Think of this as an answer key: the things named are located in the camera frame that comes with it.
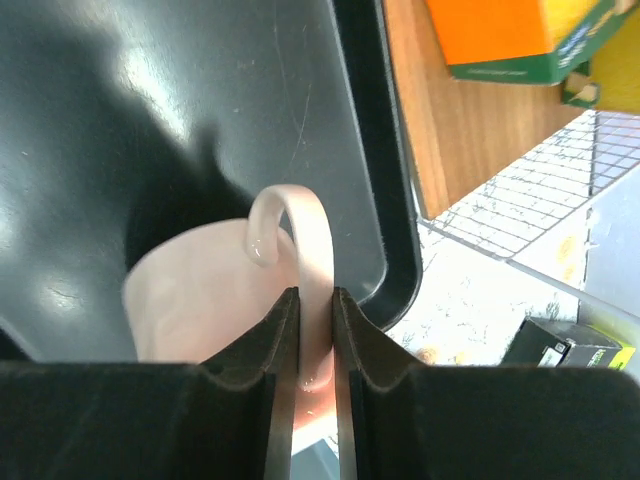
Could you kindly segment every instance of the cardboard box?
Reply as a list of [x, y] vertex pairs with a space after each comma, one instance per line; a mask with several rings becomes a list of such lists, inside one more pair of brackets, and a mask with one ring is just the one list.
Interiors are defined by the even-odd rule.
[[426, 0], [455, 78], [554, 85], [623, 25], [638, 0]]
[[501, 365], [622, 370], [635, 348], [586, 325], [526, 318]]
[[640, 9], [565, 84], [566, 104], [640, 114]]

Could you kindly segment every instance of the black box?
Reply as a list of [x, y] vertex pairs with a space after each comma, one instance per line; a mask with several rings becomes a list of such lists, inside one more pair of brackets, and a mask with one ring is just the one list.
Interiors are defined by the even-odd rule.
[[586, 325], [526, 318], [501, 365], [610, 367], [621, 370], [634, 352], [635, 348]]

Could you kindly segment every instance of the orange box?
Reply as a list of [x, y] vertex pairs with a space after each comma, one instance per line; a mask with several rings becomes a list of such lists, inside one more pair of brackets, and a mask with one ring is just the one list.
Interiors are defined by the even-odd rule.
[[426, 0], [455, 78], [553, 85], [588, 60], [637, 0]]

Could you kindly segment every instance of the yellow object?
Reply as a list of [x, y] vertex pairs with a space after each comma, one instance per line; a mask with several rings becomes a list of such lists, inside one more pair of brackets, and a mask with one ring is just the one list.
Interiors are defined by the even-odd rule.
[[640, 113], [640, 9], [595, 54], [592, 69], [602, 89], [599, 110]]
[[545, 16], [553, 45], [567, 38], [599, 0], [544, 0]]

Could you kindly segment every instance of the yellow label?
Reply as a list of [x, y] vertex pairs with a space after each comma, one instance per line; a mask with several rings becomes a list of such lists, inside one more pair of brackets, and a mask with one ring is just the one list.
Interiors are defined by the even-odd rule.
[[613, 360], [611, 360], [611, 363], [609, 364], [609, 368], [615, 368], [616, 370], [623, 370], [624, 367], [626, 367], [629, 361], [631, 360], [631, 357], [633, 357], [634, 353], [636, 353], [635, 347], [631, 347], [631, 346], [622, 347], [622, 350], [616, 353], [616, 356], [613, 357]]

